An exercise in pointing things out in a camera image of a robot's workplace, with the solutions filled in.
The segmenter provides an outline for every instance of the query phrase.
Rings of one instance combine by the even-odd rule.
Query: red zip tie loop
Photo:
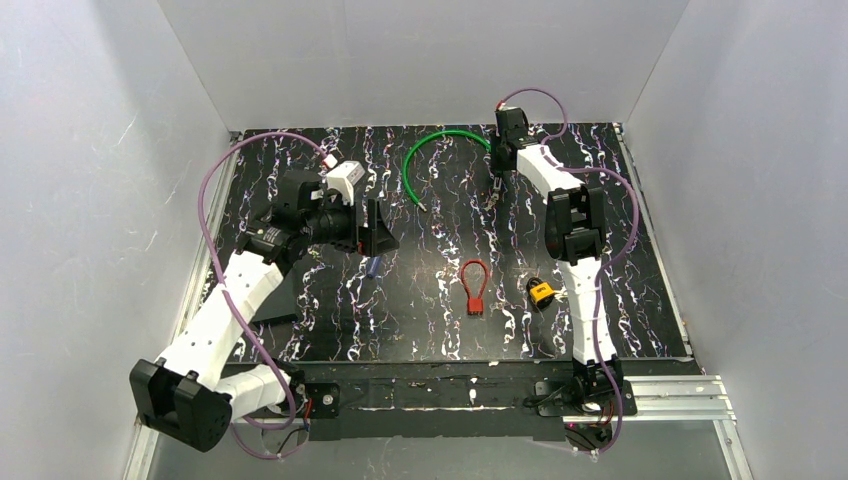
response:
[[[476,297],[471,296],[471,290],[468,288],[468,284],[465,283],[465,269],[472,263],[476,263],[483,267],[483,285],[480,286],[480,293],[477,294]],[[465,294],[468,295],[468,314],[469,315],[482,315],[483,314],[483,291],[486,290],[486,282],[489,280],[489,269],[486,268],[486,264],[483,263],[479,258],[475,258],[473,260],[469,260],[462,265],[462,268],[459,270],[459,279],[462,281],[462,287],[465,288]]]

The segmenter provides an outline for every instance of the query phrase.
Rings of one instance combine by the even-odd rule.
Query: wire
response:
[[[586,448],[586,450],[594,450],[595,442],[589,440],[589,437],[584,435],[582,432],[580,432],[576,428],[571,428],[571,427],[568,427],[568,426],[565,427],[565,430],[568,431],[568,432],[571,432],[571,433],[576,433],[580,438],[585,440],[586,443],[588,444],[588,446],[583,445],[583,447]]]
[[[471,290],[468,288],[468,284],[465,283],[465,269],[466,267],[474,263],[483,267],[483,284],[480,285],[480,293],[478,293],[476,297],[471,296]],[[483,263],[482,260],[480,260],[479,258],[475,258],[462,264],[462,268],[459,270],[459,279],[462,282],[462,288],[465,289],[465,293],[468,295],[469,299],[483,298],[483,291],[486,290],[486,282],[489,280],[489,269],[486,268],[486,264]]]
[[[294,435],[297,432],[309,432],[309,430],[307,430],[306,428],[303,428],[303,427],[299,427],[299,428],[295,428],[294,430],[289,432],[289,434],[286,435],[286,439],[283,440],[283,443],[280,445],[280,449],[277,450],[277,455],[281,455],[283,453],[283,447],[285,447],[286,444],[289,443],[289,439],[291,438],[291,436]]]
[[[536,87],[522,88],[504,97],[503,100],[498,102],[496,108],[501,108],[504,103],[506,103],[506,101],[512,98],[514,95],[519,94],[521,92],[530,91],[539,92],[550,97],[554,102],[556,102],[557,106],[559,107],[560,113],[562,113],[562,128],[560,128],[559,132],[545,137],[541,142],[542,145],[545,145],[549,140],[553,138],[559,138],[564,135],[566,129],[568,128],[568,114],[565,111],[565,107],[562,106],[562,102],[560,102],[559,99],[557,99],[552,93]],[[547,148],[543,149],[542,151],[545,160],[550,162],[552,165],[561,165],[559,162],[557,162],[548,155]],[[622,186],[624,186],[624,189],[627,190],[627,195],[630,197],[630,203],[633,205],[633,219],[631,221],[630,235],[627,237],[627,242],[624,244],[624,247],[617,254],[615,254],[615,256],[613,256],[605,264],[601,265],[601,268],[595,275],[595,287],[597,291],[595,293],[595,309],[592,315],[592,318],[594,319],[592,320],[592,337],[594,338],[595,343],[595,356],[600,360],[603,358],[603,354],[601,353],[601,344],[598,339],[598,314],[601,310],[601,302],[603,302],[603,298],[601,297],[601,273],[607,268],[619,262],[622,258],[624,258],[625,253],[629,252],[631,248],[633,248],[633,245],[636,243],[636,235],[639,232],[639,202],[636,199],[636,192],[633,190],[633,187],[630,185],[630,182],[625,180],[624,177],[622,177],[613,170],[603,167],[567,168],[564,166],[558,166],[557,169],[570,174],[603,173],[609,175],[616,181],[621,183]],[[616,440],[618,440],[618,436],[621,434],[622,425],[624,423],[624,400],[621,396],[621,389],[615,382],[615,377],[613,377],[612,372],[610,372],[610,369],[607,366],[606,362],[599,361],[598,363],[601,365],[601,368],[604,371],[604,375],[607,376],[607,379],[609,380],[610,384],[612,385],[612,389],[615,392],[616,410],[618,412],[618,419],[616,420],[615,430],[613,432],[612,439],[608,444],[598,450],[599,453],[604,453],[615,444]]]
[[[609,425],[609,422],[612,421],[612,417],[614,415],[615,415],[615,403],[612,400],[610,400],[610,416],[609,416],[609,418],[607,418],[607,420],[604,423],[601,424],[601,426],[605,427],[605,426]]]
[[[567,384],[567,383],[566,383],[565,385],[563,385],[563,386],[561,386],[561,387],[557,388],[556,390],[554,390],[553,392],[551,392],[551,393],[550,393],[550,395],[548,395],[547,397],[545,397],[545,398],[543,398],[543,399],[539,400],[539,401],[538,401],[538,402],[536,402],[536,403],[530,403],[530,402],[528,402],[528,400],[531,400],[531,397],[527,397],[527,398],[525,398],[525,399],[524,399],[524,406],[525,406],[525,407],[527,407],[527,408],[536,408],[536,407],[540,407],[540,406],[542,406],[542,405],[544,405],[544,404],[546,404],[546,403],[548,403],[548,402],[552,401],[552,400],[554,399],[554,397],[556,397],[557,395],[559,395],[560,393],[562,393],[562,391],[563,391],[563,390],[565,390],[565,389],[566,389],[566,387],[568,387],[568,384]]]
[[[312,399],[309,399],[309,403],[306,404],[306,411],[303,413],[303,428],[308,432],[309,431],[309,414],[312,412]]]
[[[230,427],[231,427],[230,432],[233,434],[233,439],[235,439],[238,446],[241,447],[241,449],[244,450],[245,453],[247,453],[248,455],[250,455],[253,458],[258,458],[259,460],[278,460],[278,459],[281,459],[281,458],[286,458],[289,455],[293,455],[293,454],[299,452],[300,449],[303,448],[304,445],[306,445],[306,442],[309,441],[309,437],[306,437],[306,440],[304,440],[303,443],[298,444],[296,447],[294,447],[293,449],[289,450],[286,453],[278,452],[276,455],[270,454],[270,453],[259,453],[256,450],[253,450],[252,448],[248,447],[247,444],[244,443],[244,440],[242,440],[241,436],[236,431],[236,426],[235,426],[234,423],[231,423]],[[297,427],[294,431],[298,431],[298,430],[302,430],[302,429],[303,429],[303,427]]]
[[[215,162],[212,168],[209,169],[209,172],[206,173],[206,176],[203,177],[203,181],[200,183],[200,193],[197,196],[197,217],[200,220],[200,230],[203,232],[203,240],[206,242],[206,247],[209,249],[209,255],[212,257],[212,268],[215,271],[215,277],[218,279],[218,285],[222,287],[221,293],[224,295],[224,300],[227,302],[227,306],[230,308],[230,312],[232,312],[233,317],[235,317],[236,319],[236,322],[238,322],[239,326],[244,331],[244,335],[247,337],[253,347],[256,348],[256,350],[259,352],[259,356],[262,357],[262,361],[265,362],[266,365],[268,365],[268,367],[271,369],[271,372],[277,378],[277,381],[280,382],[280,385],[283,387],[283,391],[286,394],[286,400],[288,401],[289,405],[289,412],[294,412],[296,411],[294,395],[292,394],[291,388],[289,388],[285,377],[283,377],[283,373],[280,371],[280,368],[277,366],[277,364],[274,362],[274,359],[268,353],[268,350],[266,350],[265,347],[262,346],[262,343],[259,342],[259,339],[256,338],[256,334],[253,333],[253,330],[250,329],[250,326],[244,320],[244,317],[242,317],[241,312],[239,312],[238,308],[233,302],[232,297],[230,296],[230,292],[227,290],[227,283],[226,279],[224,278],[224,269],[221,267],[221,259],[218,258],[218,251],[215,248],[215,241],[212,238],[212,234],[209,231],[209,227],[206,225],[206,207],[203,201],[204,197],[206,196],[206,190],[209,187],[209,181],[215,175],[215,172],[219,168],[221,168],[221,165],[223,165],[224,162],[226,162],[227,159],[230,158],[233,153],[247,145],[250,145],[251,143],[273,137],[300,140],[301,142],[312,147],[321,157],[322,161],[327,158],[327,152],[322,150],[321,147],[315,144],[315,142],[296,133],[267,132],[261,133],[259,135],[254,135],[250,138],[242,140],[241,142],[230,147],[230,149],[227,150],[226,153],[224,153],[224,155],[217,162]],[[294,422],[295,416],[289,415],[288,420],[278,425],[257,422],[256,420],[248,416],[245,416],[244,419],[247,423],[265,430],[283,430],[285,428],[288,428],[289,425]],[[246,448],[243,446],[243,443],[241,443],[241,439],[238,437],[238,434],[235,433],[235,429],[233,429],[233,435],[236,437],[237,441],[239,441],[239,444],[242,445],[242,448]]]
[[[424,207],[424,205],[421,203],[421,199],[418,198],[418,195],[416,195],[415,192],[412,191],[412,186],[410,186],[409,184],[409,162],[412,160],[412,156],[415,155],[415,152],[417,152],[421,147],[437,138],[447,136],[467,137],[486,147],[486,152],[489,152],[492,149],[486,139],[477,135],[476,133],[467,132],[465,130],[442,130],[441,132],[431,133],[430,135],[427,135],[426,137],[419,140],[418,143],[413,145],[412,148],[409,149],[409,152],[407,152],[406,157],[404,157],[403,159],[403,169],[401,170],[400,178],[401,180],[403,180],[403,188],[406,189],[406,194],[409,195],[409,198],[410,200],[412,200],[412,203],[414,203],[418,208],[421,209],[422,212],[425,213],[427,212],[427,208]]]

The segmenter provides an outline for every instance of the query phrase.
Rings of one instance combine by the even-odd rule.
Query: black marbled tabletop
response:
[[[485,125],[457,127],[484,135]],[[439,126],[349,127],[291,130],[340,161],[357,160],[367,171],[365,192],[383,202],[383,213],[400,248],[384,256],[380,278],[365,276],[365,258],[330,246],[315,246],[286,282],[296,323],[254,325],[272,355],[301,361],[427,361],[570,358],[571,332],[564,293],[542,314],[534,313],[525,284],[531,276],[563,289],[562,273],[543,243],[545,207],[523,176],[504,182],[505,195],[492,203],[489,156],[472,140],[447,137],[422,148],[410,166],[410,181],[429,212],[404,192],[401,162],[410,147]],[[535,126],[541,138],[558,125]],[[246,137],[260,133],[246,132]],[[571,167],[605,166],[629,172],[611,124],[572,124],[549,143]],[[314,152],[299,142],[264,140],[241,151],[230,188],[218,248],[226,265],[249,218],[274,201],[276,179],[288,168],[320,170]],[[622,248],[631,205],[624,188],[609,177],[586,175],[607,193],[611,248]],[[609,259],[610,249],[604,255]],[[480,258],[491,269],[483,295],[485,313],[466,314],[460,266]],[[482,273],[469,267],[472,289]],[[213,285],[212,275],[207,285]],[[619,354],[685,356],[657,259],[644,225],[625,261],[607,271],[604,301],[610,334]],[[257,361],[240,340],[234,361]]]

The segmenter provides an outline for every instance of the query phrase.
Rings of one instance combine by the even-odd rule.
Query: white panel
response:
[[[628,124],[757,478],[848,471],[848,4],[693,0]]]
[[[228,134],[155,2],[0,9],[0,477],[119,478]]]
[[[526,86],[630,114],[688,0],[159,0],[231,130],[490,123]],[[557,121],[544,98],[521,104]]]

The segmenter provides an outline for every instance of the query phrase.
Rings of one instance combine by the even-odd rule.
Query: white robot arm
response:
[[[268,365],[221,378],[224,364],[244,333],[224,298],[250,323],[259,306],[283,282],[311,245],[330,244],[346,253],[381,255],[398,247],[376,200],[369,199],[365,225],[358,221],[356,185],[364,175],[344,162],[326,179],[289,171],[280,180],[277,203],[248,224],[218,284],[185,330],[154,363],[139,360],[130,385],[139,420],[202,452],[214,447],[231,420],[285,400]],[[292,381],[283,369],[283,380]]]
[[[531,145],[517,152],[518,173],[527,177],[534,187],[546,199],[556,195],[558,191],[581,192],[583,182],[574,175],[562,170],[562,165],[551,164],[547,159],[553,158],[550,149],[546,145]],[[597,358],[595,354],[594,340],[592,338],[592,322],[595,321],[595,299],[600,287],[595,286],[595,275],[601,269],[599,257],[587,256],[579,258],[576,264],[570,261],[559,260],[560,270],[563,272],[565,290],[568,294],[568,305],[571,309],[571,322],[574,327],[574,354],[575,360],[582,364],[589,361],[611,360],[615,355],[615,347],[609,338],[607,328],[607,314],[604,304],[601,302],[598,310],[598,343],[601,346],[603,358]]]
[[[612,372],[616,385],[624,379],[610,340],[600,283],[595,282],[606,243],[604,192],[588,188],[557,162],[550,149],[530,135],[527,116],[520,108],[499,105],[495,118],[490,136],[493,196],[499,196],[504,173],[518,171],[546,199],[545,246],[564,274],[574,328],[574,378],[568,396],[577,404],[608,401],[615,389],[602,364]]]

